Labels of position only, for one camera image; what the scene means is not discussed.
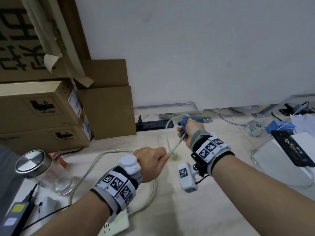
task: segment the packing tape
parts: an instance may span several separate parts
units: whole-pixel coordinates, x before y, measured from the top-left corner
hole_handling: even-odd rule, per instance
[[[257,121],[249,121],[247,125],[245,126],[245,132],[252,137],[259,137],[265,130],[265,127]]]

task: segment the black phone case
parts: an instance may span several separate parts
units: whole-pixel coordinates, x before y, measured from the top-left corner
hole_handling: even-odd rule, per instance
[[[315,163],[300,147],[300,145],[291,137],[287,131],[271,131],[275,140],[282,147],[294,165],[297,167],[315,167]]]

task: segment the glass jar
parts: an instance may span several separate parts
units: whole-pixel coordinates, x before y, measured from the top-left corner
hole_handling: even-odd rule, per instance
[[[75,185],[74,177],[42,150],[23,155],[15,171],[58,195],[68,194]]]

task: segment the blue object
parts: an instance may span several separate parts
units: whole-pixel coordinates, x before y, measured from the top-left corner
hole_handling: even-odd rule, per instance
[[[182,131],[181,134],[180,134],[181,137],[183,137],[183,134],[184,134],[184,133],[187,135],[187,132],[186,132],[186,125],[187,125],[188,118],[191,118],[192,120],[195,120],[196,122],[202,122],[202,118],[188,117],[188,116],[183,117],[183,120],[181,120],[181,121],[178,122],[178,125],[179,125],[179,126],[183,126],[183,127],[184,127],[183,131]]]
[[[284,122],[284,121],[279,121],[279,120],[273,120],[267,127],[266,127],[266,131],[268,132],[268,134],[270,134],[270,132],[272,130],[277,130],[279,127],[282,127],[280,128],[279,130],[281,131],[292,131],[293,129],[296,128],[296,126],[293,124],[293,123],[288,123],[287,125],[287,122]]]

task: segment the blue handle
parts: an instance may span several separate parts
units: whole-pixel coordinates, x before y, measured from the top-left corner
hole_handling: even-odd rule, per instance
[[[202,118],[188,117],[188,116],[183,117],[183,120],[178,122],[179,126],[183,126],[184,127],[184,129],[183,129],[183,131],[181,132],[181,135],[180,135],[181,137],[183,136],[184,133],[187,135],[186,125],[187,125],[188,118],[191,118],[192,120],[195,120],[196,122],[202,122]]]

